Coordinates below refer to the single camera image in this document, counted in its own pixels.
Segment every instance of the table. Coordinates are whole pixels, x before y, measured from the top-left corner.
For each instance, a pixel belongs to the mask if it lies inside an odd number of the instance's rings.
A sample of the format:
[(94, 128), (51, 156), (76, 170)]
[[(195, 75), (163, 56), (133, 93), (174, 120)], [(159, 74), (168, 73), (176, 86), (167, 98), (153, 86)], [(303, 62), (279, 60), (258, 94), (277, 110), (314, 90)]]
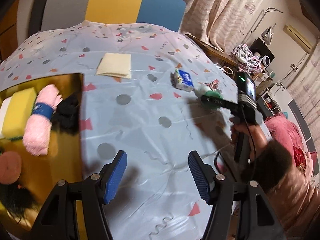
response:
[[(132, 79), (95, 76), (106, 52), (131, 54)], [(116, 198), (105, 207), (114, 239), (198, 240), (206, 227), (211, 207), (200, 199), (188, 153), (197, 150), (212, 166), (219, 149), (231, 154), (230, 111), (205, 110), (194, 92), (172, 87), (176, 68), (190, 73), (195, 87), (218, 79), (222, 96), (237, 100), (235, 82), (198, 46), (150, 24), (84, 21), (37, 33), (0, 65), (0, 90), (48, 75), (84, 74), (83, 176), (99, 172), (118, 150), (128, 155)], [(223, 161), (217, 163), (224, 171)]]
[(217, 57), (218, 59), (221, 59), (222, 61), (225, 61), (231, 64), (232, 66), (235, 66), (235, 67), (238, 66), (238, 63), (235, 62), (227, 53), (219, 51), (191, 35), (188, 35), (188, 37), (191, 38), (201, 49), (203, 49), (203, 51), (206, 53), (208, 57), (214, 56), (214, 57)]

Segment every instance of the green object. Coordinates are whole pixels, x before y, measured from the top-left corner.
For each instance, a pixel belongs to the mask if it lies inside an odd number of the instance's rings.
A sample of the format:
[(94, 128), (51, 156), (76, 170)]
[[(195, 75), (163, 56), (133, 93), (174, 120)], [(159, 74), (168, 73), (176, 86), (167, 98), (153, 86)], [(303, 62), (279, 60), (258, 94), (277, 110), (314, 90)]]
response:
[[(220, 98), (220, 99), (223, 99), (222, 95), (220, 95), (219, 92), (217, 91), (208, 91), (204, 94), (205, 96), (207, 97), (215, 97), (215, 98)], [(213, 109), (213, 110), (216, 110), (218, 109), (220, 106), (219, 105), (216, 105), (214, 103), (211, 103), (211, 102), (206, 102), (206, 103), (203, 103), (202, 104), (204, 107), (206, 108), (210, 108), (210, 109)]]

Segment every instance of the blue wristband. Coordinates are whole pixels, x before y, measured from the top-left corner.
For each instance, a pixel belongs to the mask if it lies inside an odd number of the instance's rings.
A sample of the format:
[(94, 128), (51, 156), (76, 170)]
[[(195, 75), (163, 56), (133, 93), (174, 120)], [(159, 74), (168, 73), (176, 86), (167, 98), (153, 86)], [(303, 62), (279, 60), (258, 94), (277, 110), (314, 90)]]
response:
[(32, 111), (32, 114), (43, 115), (44, 117), (48, 118), (49, 120), (51, 119), (52, 113), (53, 113), (53, 109), (44, 103), (36, 103), (36, 105)]

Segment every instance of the beige curtain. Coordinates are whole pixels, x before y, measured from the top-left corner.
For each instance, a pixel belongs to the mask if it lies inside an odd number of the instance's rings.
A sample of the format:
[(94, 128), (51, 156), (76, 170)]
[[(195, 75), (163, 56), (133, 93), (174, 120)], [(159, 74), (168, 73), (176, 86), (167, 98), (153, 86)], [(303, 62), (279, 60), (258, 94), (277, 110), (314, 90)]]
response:
[(288, 87), (303, 114), (320, 154), (320, 43), (309, 61)]
[(187, 7), (180, 31), (230, 53), (263, 0), (184, 1)]

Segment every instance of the chair backrest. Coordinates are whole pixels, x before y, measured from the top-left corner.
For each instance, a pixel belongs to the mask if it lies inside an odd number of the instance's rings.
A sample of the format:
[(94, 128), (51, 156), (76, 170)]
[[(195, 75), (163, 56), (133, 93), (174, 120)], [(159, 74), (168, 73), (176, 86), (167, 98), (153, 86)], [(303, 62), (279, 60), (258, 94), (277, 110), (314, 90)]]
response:
[(68, 28), (89, 20), (150, 23), (177, 32), (185, 7), (183, 0), (47, 0), (41, 30)]

